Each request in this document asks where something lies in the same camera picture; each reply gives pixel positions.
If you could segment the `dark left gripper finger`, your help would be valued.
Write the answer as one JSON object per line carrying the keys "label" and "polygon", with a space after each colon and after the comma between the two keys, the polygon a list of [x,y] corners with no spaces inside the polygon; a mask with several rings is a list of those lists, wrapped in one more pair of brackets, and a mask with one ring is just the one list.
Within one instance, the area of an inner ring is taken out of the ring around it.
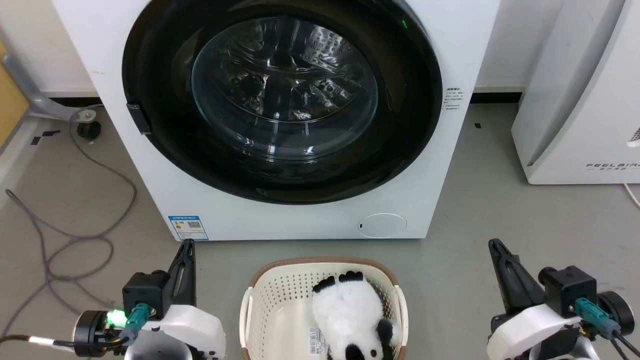
{"label": "dark left gripper finger", "polygon": [[176,303],[176,297],[179,295],[180,287],[185,272],[185,244],[181,244],[173,262],[169,267],[170,281],[167,283],[167,288],[170,290],[169,298],[171,303]]}
{"label": "dark left gripper finger", "polygon": [[183,305],[197,305],[195,241],[185,239],[182,249],[181,302]]}

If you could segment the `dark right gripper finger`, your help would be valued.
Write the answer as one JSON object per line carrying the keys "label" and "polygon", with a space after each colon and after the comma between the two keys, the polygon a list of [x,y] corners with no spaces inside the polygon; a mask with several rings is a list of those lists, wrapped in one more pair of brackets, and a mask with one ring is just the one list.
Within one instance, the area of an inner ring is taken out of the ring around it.
{"label": "dark right gripper finger", "polygon": [[513,313],[522,312],[533,306],[542,305],[545,301],[544,290],[538,284],[537,280],[526,270],[524,265],[519,262],[508,264],[510,272],[510,296]]}
{"label": "dark right gripper finger", "polygon": [[498,238],[492,238],[487,243],[494,273],[498,283],[499,291],[502,297],[502,303],[505,313],[511,315],[514,313],[512,304],[512,284],[510,284],[510,266],[512,262],[519,262],[520,257],[512,253],[507,246]]}

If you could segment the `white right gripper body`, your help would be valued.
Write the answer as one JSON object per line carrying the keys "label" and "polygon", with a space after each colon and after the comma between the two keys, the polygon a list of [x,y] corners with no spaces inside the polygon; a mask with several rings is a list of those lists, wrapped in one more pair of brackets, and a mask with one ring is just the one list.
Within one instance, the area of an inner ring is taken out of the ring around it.
{"label": "white right gripper body", "polygon": [[542,352],[542,342],[566,326],[580,322],[576,316],[575,305],[565,308],[569,317],[564,317],[549,305],[540,304],[509,316],[506,313],[494,316],[490,323],[491,335],[487,340],[489,360],[515,360],[528,350],[533,359],[538,360]]}

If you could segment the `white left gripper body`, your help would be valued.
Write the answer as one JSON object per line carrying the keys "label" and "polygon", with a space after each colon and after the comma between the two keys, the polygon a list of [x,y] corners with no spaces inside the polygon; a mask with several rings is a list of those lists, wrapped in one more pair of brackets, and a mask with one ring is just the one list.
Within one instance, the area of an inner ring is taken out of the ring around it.
{"label": "white left gripper body", "polygon": [[126,349],[124,360],[224,360],[222,322],[192,305],[170,305],[160,320],[149,320]]}

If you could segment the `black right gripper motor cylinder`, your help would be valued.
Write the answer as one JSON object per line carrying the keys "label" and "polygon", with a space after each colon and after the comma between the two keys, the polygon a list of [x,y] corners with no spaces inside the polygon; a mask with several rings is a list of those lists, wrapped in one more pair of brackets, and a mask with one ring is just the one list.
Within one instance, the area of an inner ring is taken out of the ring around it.
{"label": "black right gripper motor cylinder", "polygon": [[636,327],[634,312],[627,301],[615,291],[603,291],[596,295],[597,305],[621,327],[621,335],[631,335]]}

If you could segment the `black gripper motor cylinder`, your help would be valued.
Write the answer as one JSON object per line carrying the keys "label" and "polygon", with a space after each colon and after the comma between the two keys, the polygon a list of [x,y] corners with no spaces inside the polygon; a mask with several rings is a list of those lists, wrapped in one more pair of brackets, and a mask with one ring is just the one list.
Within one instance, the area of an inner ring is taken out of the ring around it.
{"label": "black gripper motor cylinder", "polygon": [[107,310],[87,310],[75,324],[72,341],[74,343],[105,344],[119,339],[121,330],[108,323]]}
{"label": "black gripper motor cylinder", "polygon": [[615,291],[603,291],[596,295],[597,305],[621,327],[621,335],[631,335],[636,327],[634,312],[627,301]]}

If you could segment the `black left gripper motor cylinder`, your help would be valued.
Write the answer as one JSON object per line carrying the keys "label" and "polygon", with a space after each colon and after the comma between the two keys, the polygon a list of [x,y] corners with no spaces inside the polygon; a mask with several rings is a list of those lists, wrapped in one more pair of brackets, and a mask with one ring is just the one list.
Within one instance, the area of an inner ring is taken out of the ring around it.
{"label": "black left gripper motor cylinder", "polygon": [[75,324],[72,341],[74,343],[105,344],[119,339],[121,330],[108,323],[107,310],[87,310]]}

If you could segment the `black round washer door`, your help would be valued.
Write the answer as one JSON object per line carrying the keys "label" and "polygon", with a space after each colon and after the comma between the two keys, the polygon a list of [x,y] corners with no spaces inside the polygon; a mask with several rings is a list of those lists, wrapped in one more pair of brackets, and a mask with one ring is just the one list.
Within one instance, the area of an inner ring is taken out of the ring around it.
{"label": "black round washer door", "polygon": [[163,157],[279,205],[398,177],[433,136],[443,93],[434,45],[399,0],[150,0],[121,75]]}

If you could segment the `white front-load washing machine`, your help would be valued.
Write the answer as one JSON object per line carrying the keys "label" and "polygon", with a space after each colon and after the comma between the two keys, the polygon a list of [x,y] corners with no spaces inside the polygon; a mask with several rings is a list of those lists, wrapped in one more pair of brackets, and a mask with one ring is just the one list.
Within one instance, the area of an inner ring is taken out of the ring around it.
{"label": "white front-load washing machine", "polygon": [[432,41],[442,101],[434,133],[397,177],[329,203],[263,203],[188,175],[134,123],[122,83],[132,25],[150,0],[51,0],[135,168],[176,240],[424,239],[441,195],[501,0],[398,0]]}

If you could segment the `cream laundry basket brown rim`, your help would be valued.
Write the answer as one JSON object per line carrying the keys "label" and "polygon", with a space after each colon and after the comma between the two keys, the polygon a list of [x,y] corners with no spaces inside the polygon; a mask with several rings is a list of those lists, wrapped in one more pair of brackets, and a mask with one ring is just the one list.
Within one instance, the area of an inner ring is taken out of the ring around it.
{"label": "cream laundry basket brown rim", "polygon": [[313,286],[348,271],[364,275],[384,316],[401,327],[389,360],[406,360],[409,312],[397,278],[375,260],[340,256],[277,260],[256,272],[240,306],[242,360],[329,360],[329,346],[313,317]]}

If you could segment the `panda plush toy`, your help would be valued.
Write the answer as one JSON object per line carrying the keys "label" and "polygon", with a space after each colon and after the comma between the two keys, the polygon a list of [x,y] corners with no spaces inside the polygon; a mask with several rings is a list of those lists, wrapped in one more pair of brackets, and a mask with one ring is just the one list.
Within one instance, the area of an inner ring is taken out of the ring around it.
{"label": "panda plush toy", "polygon": [[401,329],[384,315],[381,297],[361,271],[328,276],[311,290],[327,360],[394,360]]}

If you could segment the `black caster wheel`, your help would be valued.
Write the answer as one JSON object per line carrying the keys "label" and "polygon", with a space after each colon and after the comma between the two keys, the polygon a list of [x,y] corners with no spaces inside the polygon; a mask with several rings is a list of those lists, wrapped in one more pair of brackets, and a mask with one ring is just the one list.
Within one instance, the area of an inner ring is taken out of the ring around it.
{"label": "black caster wheel", "polygon": [[76,126],[77,136],[87,141],[95,141],[102,133],[102,125],[99,121],[78,123]]}

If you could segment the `white air purifier appliance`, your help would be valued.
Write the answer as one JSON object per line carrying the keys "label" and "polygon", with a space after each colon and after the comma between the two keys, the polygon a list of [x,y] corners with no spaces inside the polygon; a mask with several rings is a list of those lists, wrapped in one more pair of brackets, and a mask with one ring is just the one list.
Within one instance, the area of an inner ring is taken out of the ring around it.
{"label": "white air purifier appliance", "polygon": [[531,185],[640,184],[640,0],[564,0],[510,133]]}

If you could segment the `grey metal stand leg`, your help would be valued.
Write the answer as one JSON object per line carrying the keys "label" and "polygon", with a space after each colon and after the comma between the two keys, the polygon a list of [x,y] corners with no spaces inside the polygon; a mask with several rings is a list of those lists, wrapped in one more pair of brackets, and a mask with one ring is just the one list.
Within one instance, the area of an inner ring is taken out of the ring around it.
{"label": "grey metal stand leg", "polygon": [[27,113],[30,116],[77,124],[90,124],[96,120],[97,114],[93,109],[69,107],[45,96],[14,55],[10,53],[3,54],[1,63],[29,103]]}

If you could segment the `yellow wooden board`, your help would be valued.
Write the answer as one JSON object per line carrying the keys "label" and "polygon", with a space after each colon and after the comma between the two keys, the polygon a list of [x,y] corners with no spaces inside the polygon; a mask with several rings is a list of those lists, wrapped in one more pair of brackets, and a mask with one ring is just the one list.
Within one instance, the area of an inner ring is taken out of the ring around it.
{"label": "yellow wooden board", "polygon": [[14,82],[2,64],[2,58],[8,53],[0,40],[0,153],[10,141],[21,119],[29,108],[23,92]]}

